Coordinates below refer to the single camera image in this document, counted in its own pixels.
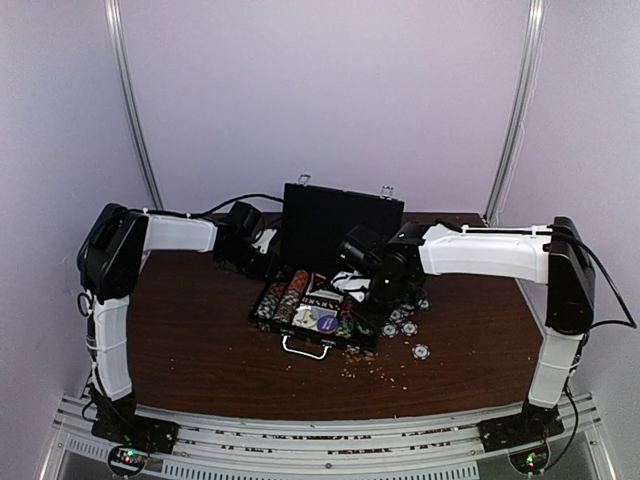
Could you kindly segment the brown poker chip roll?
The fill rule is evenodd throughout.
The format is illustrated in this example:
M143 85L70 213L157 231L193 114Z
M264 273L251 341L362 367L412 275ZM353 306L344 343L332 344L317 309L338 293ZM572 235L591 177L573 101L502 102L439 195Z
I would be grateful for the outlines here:
M286 299L288 303L296 303L304 293L310 274L306 270L297 270L294 274L286 291Z

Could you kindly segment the black poker case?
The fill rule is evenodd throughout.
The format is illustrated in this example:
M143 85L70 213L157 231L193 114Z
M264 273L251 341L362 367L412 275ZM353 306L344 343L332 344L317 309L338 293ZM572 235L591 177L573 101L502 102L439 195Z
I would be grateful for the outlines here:
M248 320L257 329L278 335L287 353L297 351L291 343L299 340L321 348L319 354L300 353L311 359L323 360L332 349L372 355L377 348L378 334L369 321L357 314L356 307L366 298L374 272L360 273L345 265L339 258L338 248L356 225L364 225L389 240L400 228L404 203L394 198L389 185L382 186L377 194L368 194L311 185L308 180L308 176L302 175L297 182L284 187L277 235L280 271L275 278L268 278ZM288 287L297 270L327 277L344 298L342 301L320 300L306 297L304 291L296 310L302 306L321 307L335 311L338 320L350 314L355 324L351 338L337 337L335 332L325 334L296 327L292 321L290 324L278 324L272 318L256 317L256 309L268 287L274 282L283 282ZM286 297L287 287L282 298ZM362 335L357 329L358 323L368 326L374 333Z

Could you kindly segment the clear round dealer button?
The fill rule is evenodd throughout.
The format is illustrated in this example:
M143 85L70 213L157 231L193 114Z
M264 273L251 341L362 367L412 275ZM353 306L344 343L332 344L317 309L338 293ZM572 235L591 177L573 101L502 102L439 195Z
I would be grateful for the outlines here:
M294 326L311 330L316 328L316 323L317 318L314 316L314 310L312 308L298 309L292 320Z

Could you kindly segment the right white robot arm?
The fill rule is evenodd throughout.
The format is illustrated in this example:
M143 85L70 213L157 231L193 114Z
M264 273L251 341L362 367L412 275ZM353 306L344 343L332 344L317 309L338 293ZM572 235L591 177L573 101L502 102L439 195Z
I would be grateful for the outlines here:
M530 442L550 426L593 324L595 273L580 246L567 217L549 226L514 228L409 222L384 245L356 313L380 329L411 288L423 285L428 276L479 275L545 285L542 346L523 412L512 423L517 438Z

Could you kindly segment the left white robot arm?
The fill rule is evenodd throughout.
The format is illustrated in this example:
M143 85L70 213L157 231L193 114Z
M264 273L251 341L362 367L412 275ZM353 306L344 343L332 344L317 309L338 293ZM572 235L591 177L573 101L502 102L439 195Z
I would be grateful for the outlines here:
M236 201L222 218L133 209L109 203L77 254L82 291L78 307L88 319L92 398L98 419L123 444L144 433L127 358L130 297L156 251L210 254L244 275L266 278L276 269L276 226L264 223L252 205Z

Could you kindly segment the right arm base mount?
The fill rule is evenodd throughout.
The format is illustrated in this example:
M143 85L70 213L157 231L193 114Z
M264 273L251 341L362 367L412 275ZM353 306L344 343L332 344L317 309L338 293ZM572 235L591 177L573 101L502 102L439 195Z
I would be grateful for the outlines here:
M528 403L519 413L481 421L477 428L485 452L543 442L565 431L557 407L547 409Z

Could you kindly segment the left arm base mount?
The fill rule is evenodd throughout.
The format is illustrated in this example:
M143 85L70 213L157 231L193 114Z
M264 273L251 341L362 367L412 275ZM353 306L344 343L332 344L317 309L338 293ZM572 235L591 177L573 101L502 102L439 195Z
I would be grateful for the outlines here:
M179 432L175 422L125 416L112 409L99 411L91 428L93 436L146 453L171 454Z

